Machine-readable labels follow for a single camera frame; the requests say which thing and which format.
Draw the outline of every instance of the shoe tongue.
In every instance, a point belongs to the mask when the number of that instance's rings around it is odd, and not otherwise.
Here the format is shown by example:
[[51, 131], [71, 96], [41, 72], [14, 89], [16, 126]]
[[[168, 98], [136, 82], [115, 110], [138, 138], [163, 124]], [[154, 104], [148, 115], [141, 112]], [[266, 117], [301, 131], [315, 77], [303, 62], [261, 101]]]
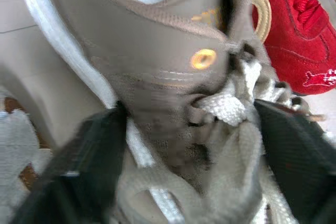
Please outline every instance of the shoe tongue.
[[163, 8], [172, 14], [223, 30], [223, 3], [223, 0], [166, 0]]

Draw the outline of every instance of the suede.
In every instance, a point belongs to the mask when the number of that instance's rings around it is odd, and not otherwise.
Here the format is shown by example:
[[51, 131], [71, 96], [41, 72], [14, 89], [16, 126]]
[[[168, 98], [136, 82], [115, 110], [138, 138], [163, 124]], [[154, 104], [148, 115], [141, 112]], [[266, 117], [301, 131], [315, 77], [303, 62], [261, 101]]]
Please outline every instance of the suede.
[[305, 21], [294, 8], [298, 0], [269, 0], [272, 24], [265, 41], [279, 79], [299, 94], [318, 94], [336, 87], [336, 31], [320, 5]]

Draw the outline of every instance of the gold logo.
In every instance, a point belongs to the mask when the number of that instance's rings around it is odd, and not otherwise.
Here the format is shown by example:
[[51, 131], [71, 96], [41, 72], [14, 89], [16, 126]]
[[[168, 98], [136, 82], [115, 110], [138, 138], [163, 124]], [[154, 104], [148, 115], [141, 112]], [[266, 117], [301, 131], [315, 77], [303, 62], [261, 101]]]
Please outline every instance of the gold logo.
[[201, 15], [197, 15], [191, 18], [192, 21], [207, 23], [210, 26], [215, 26], [218, 29], [222, 30], [225, 27], [225, 24], [222, 19], [222, 7], [217, 7], [214, 9], [209, 9], [206, 12], [202, 12]]

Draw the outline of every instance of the beige sneaker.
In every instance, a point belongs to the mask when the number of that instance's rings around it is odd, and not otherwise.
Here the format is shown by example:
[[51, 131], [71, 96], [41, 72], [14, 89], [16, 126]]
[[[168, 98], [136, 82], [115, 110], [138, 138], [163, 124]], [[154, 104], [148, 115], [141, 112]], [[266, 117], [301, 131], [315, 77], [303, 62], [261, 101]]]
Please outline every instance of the beige sneaker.
[[250, 0], [26, 2], [105, 105], [116, 95], [130, 112], [138, 169], [126, 160], [119, 181], [123, 222], [261, 223], [267, 200], [292, 220], [258, 176], [254, 98], [291, 106], [291, 92], [253, 32]]

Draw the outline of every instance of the stitching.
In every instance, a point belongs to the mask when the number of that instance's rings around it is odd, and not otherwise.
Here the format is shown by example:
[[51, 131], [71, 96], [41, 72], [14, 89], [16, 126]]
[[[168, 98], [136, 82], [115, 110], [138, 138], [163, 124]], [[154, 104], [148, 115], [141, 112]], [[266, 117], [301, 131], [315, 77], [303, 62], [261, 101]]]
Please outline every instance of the stitching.
[[182, 72], [173, 72], [173, 71], [166, 71], [166, 70], [160, 70], [162, 73], [174, 73], [174, 74], [181, 74], [184, 76], [193, 76], [193, 73], [182, 73]]
[[160, 72], [179, 74], [183, 76], [194, 76], [194, 75], [207, 76], [209, 74], [216, 73], [215, 71], [208, 71], [208, 73], [183, 73], [183, 72], [173, 72], [173, 71], [166, 71], [166, 70], [160, 70]]
[[[298, 53], [296, 53], [294, 51], [291, 51], [291, 50], [288, 50], [288, 49], [285, 49], [285, 48], [274, 47], [274, 46], [266, 46], [266, 48], [283, 50], [283, 51], [290, 52], [290, 53], [294, 54], [296, 57], [303, 58], [303, 56], [299, 55]], [[316, 61], [309, 62], [309, 60], [297, 59], [297, 58], [295, 58], [295, 60], [298, 61], [298, 62], [302, 62], [305, 65], [310, 65], [310, 66], [318, 66], [320, 63], [324, 63], [326, 61], [326, 60], [324, 60], [324, 61], [319, 61], [319, 62], [316, 62]]]

